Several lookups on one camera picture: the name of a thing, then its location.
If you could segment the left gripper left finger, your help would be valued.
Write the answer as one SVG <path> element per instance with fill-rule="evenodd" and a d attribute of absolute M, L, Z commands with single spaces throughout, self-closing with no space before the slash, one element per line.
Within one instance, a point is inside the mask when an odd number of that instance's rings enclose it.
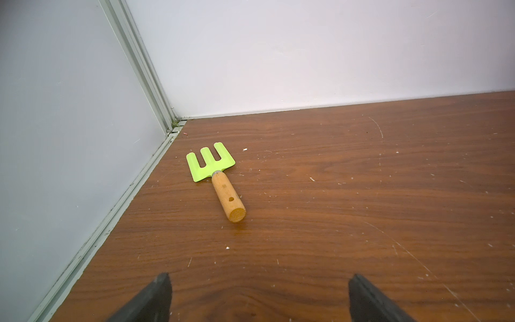
<path fill-rule="evenodd" d="M 159 274 L 107 321 L 163 321 L 170 319 L 172 283 L 169 274 Z"/>

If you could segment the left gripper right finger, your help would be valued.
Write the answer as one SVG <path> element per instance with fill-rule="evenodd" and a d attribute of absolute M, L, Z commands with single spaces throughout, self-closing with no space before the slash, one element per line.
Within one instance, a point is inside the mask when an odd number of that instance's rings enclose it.
<path fill-rule="evenodd" d="M 400 322 L 415 320 L 366 277 L 355 274 L 348 283 L 351 320 Z"/>

